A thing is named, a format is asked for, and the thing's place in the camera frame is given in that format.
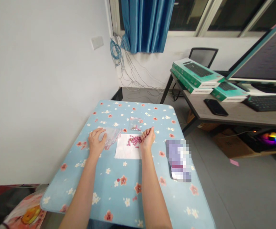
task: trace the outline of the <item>green keyboard box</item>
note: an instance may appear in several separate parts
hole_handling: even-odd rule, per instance
[[[196,88],[188,80],[186,80],[175,68],[172,68],[171,71],[191,94],[210,94],[213,91],[212,88]]]
[[[195,63],[196,65],[201,66],[202,68],[205,68],[207,71],[213,73],[212,75],[199,77],[197,74],[195,74],[193,71],[189,70],[184,64],[191,62]],[[218,87],[218,85],[224,81],[224,77],[215,71],[208,69],[201,64],[189,59],[184,58],[178,61],[174,61],[173,68],[175,68],[185,79],[187,79],[192,85],[194,85],[196,88],[214,88]]]
[[[236,88],[236,90],[225,91],[220,87],[214,88],[211,94],[218,100],[222,102],[242,102],[249,95],[246,91],[242,90],[238,86],[227,81],[226,83]]]

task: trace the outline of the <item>white wall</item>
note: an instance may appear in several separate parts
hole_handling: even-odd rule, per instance
[[[219,51],[212,63],[212,70],[228,70],[259,38],[196,38],[196,37],[168,37],[163,53],[146,54],[137,53],[130,55],[139,75],[148,86],[165,88],[173,61],[188,57],[193,47],[218,48]],[[129,75],[130,66],[125,58],[125,68]],[[117,69],[121,78],[121,69]],[[126,73],[124,79],[119,80],[119,85],[128,86],[130,80]],[[139,76],[134,73],[134,78],[143,84]]]
[[[0,0],[0,184],[51,181],[118,89],[109,42],[104,1]]]

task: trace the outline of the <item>window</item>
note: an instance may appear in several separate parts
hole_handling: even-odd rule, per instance
[[[110,0],[113,31],[120,36],[121,1]],[[175,0],[168,36],[261,37],[275,24],[276,0]]]
[[[195,31],[208,0],[175,0],[169,31]]]
[[[265,0],[223,0],[215,14],[210,31],[242,31]]]
[[[267,8],[250,31],[266,32],[276,24],[276,0]]]

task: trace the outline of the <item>blue cable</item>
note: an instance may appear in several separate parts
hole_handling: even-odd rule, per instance
[[[115,67],[119,66],[123,59],[122,52],[120,46],[116,44],[113,39],[110,39],[110,53],[114,59]]]

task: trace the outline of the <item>white paper sheet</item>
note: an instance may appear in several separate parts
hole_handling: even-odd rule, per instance
[[[136,145],[134,145],[133,143],[130,143],[130,146],[128,146],[129,139],[136,136],[140,137],[141,135],[140,134],[121,134],[121,137],[118,138],[115,158],[141,159],[140,143],[137,143]]]

